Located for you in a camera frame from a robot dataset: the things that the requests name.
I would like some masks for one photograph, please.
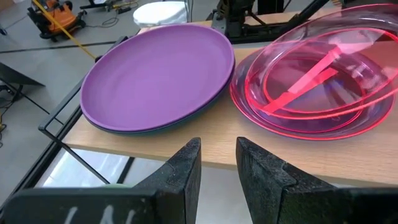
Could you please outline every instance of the black stand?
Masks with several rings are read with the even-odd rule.
[[[121,37],[116,43],[110,48],[112,49],[113,47],[117,46],[121,42],[127,40],[127,37]],[[78,162],[80,162],[84,167],[86,167],[90,172],[92,172],[97,178],[99,178],[102,182],[105,184],[109,184],[109,181],[106,180],[100,173],[98,173],[92,166],[89,165],[84,159],[82,159],[75,151],[73,151],[68,145],[62,142],[62,139],[60,139],[58,136],[54,136],[50,131],[47,130],[47,127],[50,125],[50,123],[57,118],[57,115],[66,107],[66,105],[72,100],[72,98],[80,91],[81,84],[83,83],[83,79],[80,80],[80,82],[73,88],[73,90],[61,101],[61,103],[50,113],[48,117],[39,125],[39,130],[44,133],[46,136],[48,136],[51,140],[53,140],[56,144],[64,148],[71,156],[73,156]],[[73,113],[74,118],[79,118],[82,115],[80,106],[75,110]],[[122,174],[118,180],[119,184],[122,184],[124,181],[124,178],[127,175],[128,170],[131,167],[131,164],[133,162],[134,158],[130,157],[126,166],[124,167]]]
[[[0,91],[5,90],[12,95],[12,101],[17,101],[22,96],[26,97],[22,93],[24,85],[32,86],[44,86],[36,80],[33,80],[20,72],[8,67],[7,65],[0,62],[0,80],[5,83],[5,85],[0,85]]]
[[[213,23],[211,27],[227,36],[232,44],[246,44],[276,40],[287,31],[307,21],[314,13],[321,9],[328,0],[313,0],[300,14],[294,15],[290,21],[278,24],[266,24],[261,21],[260,18],[252,12],[253,4],[251,1],[246,1],[243,5],[233,4],[234,0],[228,0],[228,2],[229,6],[226,6],[223,4],[223,1],[220,1],[218,10],[213,11]],[[268,10],[262,7],[262,12],[279,12],[280,4],[278,1],[272,2],[271,6],[274,8]],[[220,13],[225,10],[228,10],[228,13]],[[260,25],[252,26],[245,24],[246,16],[253,17]]]

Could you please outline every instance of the orange machine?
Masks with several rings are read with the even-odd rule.
[[[73,4],[70,1],[60,2],[59,0],[43,0],[40,2],[43,8],[52,16],[64,29],[73,32],[77,28],[84,28],[86,23],[81,19],[86,11],[73,15]],[[62,30],[57,27],[40,9],[28,8],[28,16],[41,31],[40,37],[57,41],[58,35],[64,35]]]

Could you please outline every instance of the yellow pole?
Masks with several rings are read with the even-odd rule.
[[[74,41],[74,43],[79,46],[82,50],[84,50],[90,57],[92,57],[93,59],[95,59],[96,57],[90,53],[84,46],[82,46],[82,44],[76,40],[76,38],[72,37],[72,35],[70,35],[70,33],[64,29],[61,24],[59,24],[44,8],[43,6],[37,1],[37,0],[33,0],[33,2],[35,3],[35,5],[37,7],[39,7],[39,9],[46,15],[47,18],[49,18],[51,20],[51,22],[53,22],[58,28],[60,28],[62,30],[62,32],[64,32],[72,41]]]

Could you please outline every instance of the purple plate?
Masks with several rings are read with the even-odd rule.
[[[178,120],[178,121],[176,121],[174,123],[170,123],[168,125],[165,125],[165,126],[162,126],[162,127],[159,127],[159,128],[155,128],[155,129],[148,129],[148,130],[141,130],[141,131],[113,131],[113,130],[108,130],[108,129],[104,129],[104,128],[100,127],[100,126],[97,126],[94,123],[92,123],[89,119],[88,119],[88,122],[90,122],[92,125],[96,126],[97,128],[99,128],[99,129],[101,129],[103,131],[107,131],[107,132],[113,133],[113,134],[123,134],[123,135],[126,135],[126,134],[128,134],[128,135],[131,135],[131,134],[154,134],[154,133],[158,133],[160,131],[165,131],[165,130],[171,128],[171,127],[177,126],[178,124],[183,124],[185,122],[188,122],[188,120],[195,118],[200,113],[204,112],[207,108],[209,108],[213,104],[215,104],[217,102],[217,99],[224,92],[224,90],[226,88],[228,88],[229,81],[231,80],[233,73],[234,72],[232,71],[231,76],[229,77],[228,83],[220,90],[220,92],[217,93],[217,95],[213,99],[211,99],[211,101],[208,104],[204,105],[202,108],[200,108],[196,112],[194,112],[192,114],[189,114],[188,116],[186,116],[186,117],[184,117],[184,118],[182,118],[182,119],[180,119],[180,120]]]
[[[160,128],[209,103],[233,67],[232,45],[213,29],[154,29],[123,42],[94,65],[81,87],[81,109],[108,130]]]

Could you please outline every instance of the black metal frame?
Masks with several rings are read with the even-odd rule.
[[[112,45],[110,49],[117,46],[121,42],[127,40],[127,37],[121,37],[115,44]],[[108,180],[106,180],[99,172],[97,172],[92,166],[89,165],[84,159],[82,159],[75,151],[73,151],[68,145],[62,142],[62,138],[57,138],[50,131],[47,130],[48,126],[51,124],[53,120],[56,119],[57,115],[66,107],[67,104],[76,96],[76,94],[80,91],[81,84],[83,83],[84,78],[82,78],[75,87],[73,87],[72,91],[68,93],[68,95],[61,101],[61,103],[47,116],[43,122],[39,125],[39,131],[49,137],[56,144],[64,148],[71,156],[73,156],[78,162],[80,162],[84,167],[86,167],[90,172],[92,172],[99,180],[104,182],[105,184],[110,184]],[[77,118],[79,118],[83,113],[81,111],[80,105],[77,107],[75,113],[77,114]],[[129,158],[126,166],[122,171],[122,175],[120,176],[118,183],[121,184],[124,181],[124,178],[127,175],[128,170],[131,167],[134,158]]]
[[[261,13],[278,13],[280,10],[280,3],[284,0],[275,0],[269,8],[265,10],[263,7],[259,9]],[[281,35],[285,34],[294,27],[299,26],[306,22],[314,13],[321,9],[328,0],[313,0],[303,11],[299,14],[294,15],[288,22],[266,24],[260,20],[252,11],[252,2],[247,1],[246,4],[235,4],[225,7],[224,10],[228,10],[226,16],[220,14],[219,9],[223,8],[222,1],[220,1],[218,9],[215,9],[211,14],[212,25],[211,27],[221,32],[232,44],[247,44],[256,42],[268,42],[276,40]],[[246,13],[253,19],[258,21],[260,25],[249,25],[245,24]]]
[[[121,42],[127,40],[128,37],[120,37],[113,45],[110,47],[117,46]],[[66,107],[66,105],[72,100],[74,96],[80,91],[81,84],[83,83],[84,78],[82,78],[75,87],[71,90],[71,92],[61,101],[61,103],[50,112],[50,114],[46,117],[44,121],[42,121],[39,125],[39,131],[44,133],[51,139],[50,144],[47,146],[45,151],[40,155],[40,157],[36,160],[34,165],[29,169],[26,175],[22,178],[22,180],[18,183],[17,187],[12,191],[11,195],[19,192],[20,190],[24,189],[31,189],[34,188],[35,185],[38,183],[44,172],[47,170],[49,165],[54,160],[55,156],[60,152],[62,148],[64,148],[68,153],[70,153],[77,161],[79,161],[84,167],[86,167],[89,171],[91,171],[97,178],[103,181],[105,184],[109,184],[109,181],[106,180],[101,174],[99,174],[92,166],[90,166],[86,161],[84,161],[78,154],[76,154],[68,145],[62,142],[62,139],[68,134],[71,128],[75,125],[78,121],[80,116],[83,114],[80,108],[80,105],[73,111],[71,116],[67,119],[61,129],[56,133],[52,134],[50,131],[47,130],[47,127],[50,125],[52,121],[57,119],[57,115]],[[127,176],[128,171],[131,168],[131,165],[134,161],[133,157],[130,157],[126,165],[124,166],[121,175],[118,178],[117,183],[121,184],[124,182],[124,179]],[[0,207],[0,223],[3,216],[3,207],[7,203],[9,198],[1,205]]]

